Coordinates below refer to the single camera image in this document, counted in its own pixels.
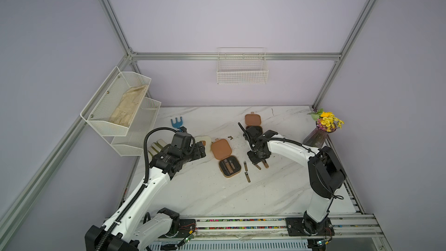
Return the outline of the cream nail clipper case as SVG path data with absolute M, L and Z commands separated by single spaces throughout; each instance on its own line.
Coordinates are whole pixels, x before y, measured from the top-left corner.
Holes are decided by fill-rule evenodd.
M 195 137 L 196 142 L 201 142 L 205 148 L 209 148 L 211 146 L 211 138 L 209 136 L 196 136 Z

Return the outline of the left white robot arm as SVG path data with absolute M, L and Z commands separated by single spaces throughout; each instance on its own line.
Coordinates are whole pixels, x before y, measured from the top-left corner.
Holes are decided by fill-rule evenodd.
M 186 163 L 204 158 L 206 149 L 202 141 L 182 127 L 170 129 L 174 134 L 171 143 L 150 157 L 148 140 L 161 130 L 153 129 L 144 137 L 145 175 L 138 187 L 102 226 L 93 225 L 85 234 L 88 251 L 147 251 L 159 237 L 177 235 L 180 215 L 171 209 L 162 208 L 145 224 L 140 222 L 161 190 Z

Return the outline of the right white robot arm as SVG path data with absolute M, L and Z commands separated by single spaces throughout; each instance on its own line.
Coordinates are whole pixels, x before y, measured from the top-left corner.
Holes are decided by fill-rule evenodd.
M 308 230 L 316 230 L 326 222 L 333 200 L 342 198 L 337 191 L 346 179 L 345 170 L 334 150 L 328 146 L 304 145 L 272 130 L 262 133 L 257 126 L 244 127 L 241 123 L 238 126 L 249 144 L 247 155 L 253 165 L 264 163 L 275 154 L 306 167 L 313 194 L 304 212 L 303 223 Z

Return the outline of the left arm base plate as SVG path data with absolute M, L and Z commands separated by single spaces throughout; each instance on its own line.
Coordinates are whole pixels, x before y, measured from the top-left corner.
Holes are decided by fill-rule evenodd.
M 175 234 L 163 235 L 160 238 L 185 238 L 189 231 L 196 229 L 196 220 L 192 218 L 181 218 L 179 220 L 178 231 Z

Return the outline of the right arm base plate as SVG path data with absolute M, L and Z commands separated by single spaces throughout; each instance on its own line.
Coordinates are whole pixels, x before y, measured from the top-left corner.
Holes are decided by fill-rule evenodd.
M 290 237 L 333 236 L 334 229 L 330 218 L 326 217 L 320 223 L 311 217 L 286 218 L 286 228 Z

